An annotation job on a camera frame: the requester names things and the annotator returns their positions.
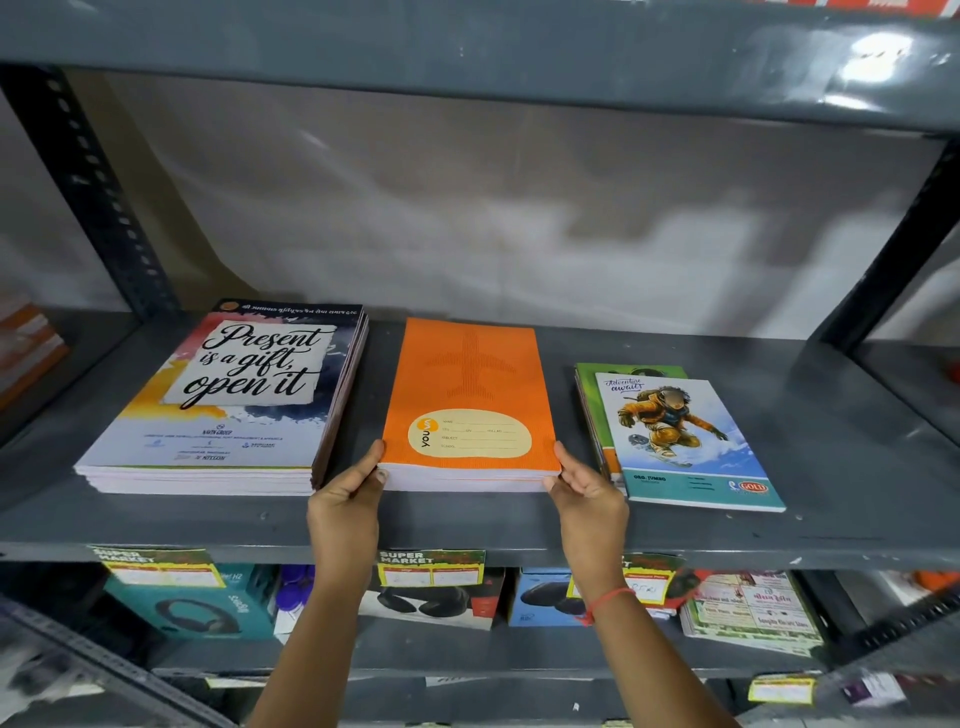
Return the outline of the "person's right hand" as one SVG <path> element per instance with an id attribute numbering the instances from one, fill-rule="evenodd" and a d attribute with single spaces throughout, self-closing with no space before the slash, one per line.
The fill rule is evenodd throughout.
<path id="1" fill-rule="evenodd" d="M 601 475 L 600 488 L 570 488 L 557 475 L 543 480 L 558 511 L 561 546 L 584 601 L 626 585 L 622 572 L 630 511 L 623 494 Z"/>

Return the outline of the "person's left hand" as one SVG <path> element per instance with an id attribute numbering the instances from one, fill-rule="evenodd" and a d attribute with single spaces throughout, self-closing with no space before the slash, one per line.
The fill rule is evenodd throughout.
<path id="1" fill-rule="evenodd" d="M 338 491 L 338 475 L 308 500 L 307 525 L 318 589 L 359 601 L 378 556 L 378 506 L 387 474 L 378 467 L 357 491 Z"/>

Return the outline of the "stack of orange notebooks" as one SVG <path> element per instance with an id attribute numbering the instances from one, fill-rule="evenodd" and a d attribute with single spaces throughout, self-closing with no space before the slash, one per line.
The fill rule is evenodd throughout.
<path id="1" fill-rule="evenodd" d="M 382 440 L 388 491 L 543 491 L 561 465 L 534 329 L 408 319 Z"/>

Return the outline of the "person's right forearm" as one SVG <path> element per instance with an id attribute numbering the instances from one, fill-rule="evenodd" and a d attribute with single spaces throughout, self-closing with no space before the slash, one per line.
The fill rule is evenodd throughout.
<path id="1" fill-rule="evenodd" d="M 633 728 L 740 728 L 638 599 L 610 601 L 593 627 Z"/>

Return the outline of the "person's left forearm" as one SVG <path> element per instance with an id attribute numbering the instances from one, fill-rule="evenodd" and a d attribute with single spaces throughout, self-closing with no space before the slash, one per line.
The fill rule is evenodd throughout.
<path id="1" fill-rule="evenodd" d="M 246 728 L 337 728 L 371 570 L 317 575 Z"/>

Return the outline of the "green cover notebook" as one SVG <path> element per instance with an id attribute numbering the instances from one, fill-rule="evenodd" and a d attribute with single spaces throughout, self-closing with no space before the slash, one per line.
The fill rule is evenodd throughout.
<path id="1" fill-rule="evenodd" d="M 636 365 L 579 362 L 575 365 L 574 377 L 580 396 L 583 414 L 589 429 L 595 458 L 601 474 L 621 492 L 625 486 L 613 436 L 607 421 L 602 396 L 596 380 L 597 374 L 615 376 L 636 375 L 647 378 L 686 379 L 688 374 L 680 366 Z"/>

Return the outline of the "blue snowboarder cartoon notebook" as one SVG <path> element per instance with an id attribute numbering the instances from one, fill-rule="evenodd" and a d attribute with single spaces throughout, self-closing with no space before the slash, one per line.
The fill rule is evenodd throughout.
<path id="1" fill-rule="evenodd" d="M 612 373 L 596 381 L 629 500 L 786 512 L 709 381 Z"/>

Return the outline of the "yellow green shelf label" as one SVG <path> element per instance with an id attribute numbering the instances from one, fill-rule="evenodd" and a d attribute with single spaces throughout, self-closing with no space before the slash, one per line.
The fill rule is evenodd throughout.
<path id="1" fill-rule="evenodd" d="M 436 588 L 480 585 L 485 565 L 485 550 L 381 550 L 375 568 L 383 587 Z"/>
<path id="2" fill-rule="evenodd" d="M 637 599 L 653 606 L 665 606 L 667 592 L 686 559 L 659 553 L 626 553 L 622 573 L 626 585 Z"/>
<path id="3" fill-rule="evenodd" d="M 111 575 L 127 586 L 225 588 L 205 549 L 150 549 L 90 545 Z"/>

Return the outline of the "stack of white quote notebooks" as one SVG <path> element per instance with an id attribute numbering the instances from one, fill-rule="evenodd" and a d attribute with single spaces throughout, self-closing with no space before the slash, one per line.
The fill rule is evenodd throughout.
<path id="1" fill-rule="evenodd" d="M 368 331 L 363 305 L 222 298 L 74 472 L 105 494 L 310 496 Z"/>

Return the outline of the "red thread wristband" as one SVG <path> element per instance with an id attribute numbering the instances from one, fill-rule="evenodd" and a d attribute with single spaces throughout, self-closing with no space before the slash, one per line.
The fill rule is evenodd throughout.
<path id="1" fill-rule="evenodd" d="M 624 585 L 613 588 L 601 594 L 593 601 L 584 601 L 584 612 L 577 616 L 578 622 L 584 626 L 595 625 L 597 610 L 603 608 L 605 605 L 620 598 L 621 596 L 628 596 L 631 600 L 637 601 L 637 595 L 629 586 Z"/>

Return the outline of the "blue earbuds box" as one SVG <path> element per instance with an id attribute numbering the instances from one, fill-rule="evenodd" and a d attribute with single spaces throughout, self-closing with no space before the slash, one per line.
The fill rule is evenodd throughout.
<path id="1" fill-rule="evenodd" d="M 569 596 L 571 572 L 562 568 L 520 569 L 507 625 L 517 628 L 583 627 L 585 602 Z"/>

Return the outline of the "white purple product box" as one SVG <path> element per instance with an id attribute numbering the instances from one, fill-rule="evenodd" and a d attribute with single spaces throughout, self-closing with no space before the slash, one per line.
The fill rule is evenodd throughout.
<path id="1" fill-rule="evenodd" d="M 282 564 L 273 595 L 275 615 L 273 636 L 286 645 L 314 587 L 313 564 Z"/>

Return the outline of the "black headphone box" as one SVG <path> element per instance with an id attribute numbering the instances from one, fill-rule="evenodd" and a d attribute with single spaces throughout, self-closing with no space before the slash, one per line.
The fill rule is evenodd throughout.
<path id="1" fill-rule="evenodd" d="M 384 586 L 374 567 L 359 615 L 486 632 L 494 625 L 506 576 L 505 568 L 494 567 L 486 569 L 475 585 Z"/>

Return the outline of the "red product box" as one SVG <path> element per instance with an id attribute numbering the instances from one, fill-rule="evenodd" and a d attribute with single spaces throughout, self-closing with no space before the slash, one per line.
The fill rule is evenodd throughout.
<path id="1" fill-rule="evenodd" d="M 677 611 L 696 593 L 700 585 L 714 573 L 709 569 L 682 567 L 677 570 L 666 588 L 663 609 L 671 614 Z"/>

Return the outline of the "teal headphone box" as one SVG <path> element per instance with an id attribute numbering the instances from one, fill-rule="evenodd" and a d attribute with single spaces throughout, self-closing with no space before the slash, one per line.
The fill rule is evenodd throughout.
<path id="1" fill-rule="evenodd" d="M 211 575 L 178 576 L 168 585 L 129 585 L 109 577 L 104 591 L 174 640 L 266 640 L 274 636 L 280 568 L 216 564 Z"/>

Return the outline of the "stack of printed pamphlets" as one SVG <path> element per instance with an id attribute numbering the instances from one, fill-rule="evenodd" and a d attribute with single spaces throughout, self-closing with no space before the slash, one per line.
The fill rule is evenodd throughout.
<path id="1" fill-rule="evenodd" d="M 823 636 L 794 576 L 785 571 L 714 573 L 678 611 L 683 634 L 809 658 Z"/>

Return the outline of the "small yellow price tag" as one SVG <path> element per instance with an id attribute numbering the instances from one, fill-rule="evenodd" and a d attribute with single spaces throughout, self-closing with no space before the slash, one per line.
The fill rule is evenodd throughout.
<path id="1" fill-rule="evenodd" d="M 817 677 L 810 674 L 765 674 L 750 681 L 750 703 L 810 706 L 813 704 Z"/>

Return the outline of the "stack of orange white books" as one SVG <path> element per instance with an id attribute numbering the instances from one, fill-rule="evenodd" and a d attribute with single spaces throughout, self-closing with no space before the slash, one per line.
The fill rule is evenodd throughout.
<path id="1" fill-rule="evenodd" d="M 68 354 L 64 338 L 29 297 L 0 289 L 0 412 Z"/>

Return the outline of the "white purple price tag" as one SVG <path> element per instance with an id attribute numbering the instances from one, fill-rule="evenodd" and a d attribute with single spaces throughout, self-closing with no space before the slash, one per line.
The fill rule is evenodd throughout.
<path id="1" fill-rule="evenodd" d="M 863 672 L 841 687 L 841 695 L 853 708 L 887 708 L 906 701 L 907 683 L 891 672 Z"/>

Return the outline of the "grey metal shelf rack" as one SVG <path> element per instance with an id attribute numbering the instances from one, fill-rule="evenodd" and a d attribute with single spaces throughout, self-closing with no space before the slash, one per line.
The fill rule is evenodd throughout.
<path id="1" fill-rule="evenodd" d="M 863 567 L 960 566 L 960 520 L 934 506 L 958 496 L 948 476 L 960 473 L 960 444 L 954 443 L 882 379 L 861 367 L 852 353 L 889 310 L 896 296 L 946 240 L 946 225 L 960 221 L 960 202 L 949 202 L 948 183 L 960 185 L 960 21 L 897 19 L 891 15 L 846 18 L 780 4 L 661 0 L 259 0 L 239 5 L 215 0 L 210 9 L 187 0 L 97 0 L 91 9 L 67 0 L 25 0 L 0 4 L 0 62 L 5 65 L 13 108 L 20 123 L 50 161 L 61 194 L 81 211 L 107 213 L 114 190 L 107 182 L 82 192 L 80 178 L 66 181 L 66 109 L 53 88 L 64 69 L 141 72 L 147 80 L 196 79 L 215 83 L 256 82 L 270 88 L 388 92 L 387 101 L 507 103 L 534 112 L 667 113 L 679 122 L 719 123 L 747 131 L 789 129 L 799 124 L 840 140 L 869 141 L 867 132 L 931 133 L 943 139 L 937 162 L 919 189 L 889 244 L 852 293 L 828 314 L 813 338 L 763 339 L 702 334 L 624 333 L 586 327 L 540 326 L 547 358 L 546 383 L 556 407 L 558 435 L 571 438 L 575 455 L 589 455 L 585 415 L 574 402 L 574 355 L 617 355 L 629 346 L 653 354 L 674 353 L 681 361 L 705 365 L 707 379 L 745 394 L 738 412 L 748 424 L 764 424 L 769 407 L 783 405 L 786 423 L 797 426 L 793 440 L 772 430 L 757 435 L 785 468 L 785 492 L 794 500 L 789 514 L 797 525 L 773 531 L 721 525 L 718 511 L 701 510 L 705 525 L 690 525 L 689 557 L 747 559 L 751 566 L 786 567 L 787 556 L 806 559 L 814 572 Z M 896 61 L 893 78 L 868 84 L 865 110 L 844 110 L 826 99 L 839 90 L 844 64 L 854 61 L 855 42 L 884 33 L 918 42 L 919 55 Z M 81 202 L 87 195 L 90 202 Z M 91 245 L 106 255 L 107 270 L 124 292 L 143 292 L 134 305 L 145 322 L 124 334 L 103 356 L 56 397 L 35 411 L 0 449 L 6 457 L 0 485 L 18 500 L 0 501 L 0 563 L 81 563 L 94 558 L 81 541 L 96 535 L 90 524 L 68 525 L 66 507 L 93 508 L 93 515 L 119 514 L 108 536 L 201 537 L 211 555 L 281 557 L 303 555 L 305 526 L 294 528 L 294 503 L 285 498 L 243 496 L 228 501 L 230 518 L 215 516 L 207 498 L 198 515 L 186 505 L 162 504 L 159 496 L 110 510 L 110 498 L 84 486 L 66 465 L 93 435 L 81 415 L 67 406 L 90 405 L 90 428 L 106 425 L 119 407 L 121 390 L 132 394 L 135 375 L 160 363 L 162 345 L 186 334 L 192 319 L 176 309 L 159 263 L 136 262 L 134 243 L 119 242 L 119 217 L 105 232 L 92 231 Z M 119 283 L 120 276 L 134 276 Z M 827 466 L 801 466 L 805 447 L 826 444 L 813 429 L 828 426 L 840 445 L 836 471 L 864 476 L 866 484 L 829 491 L 840 481 Z M 22 467 L 6 464 L 23 455 Z"/>

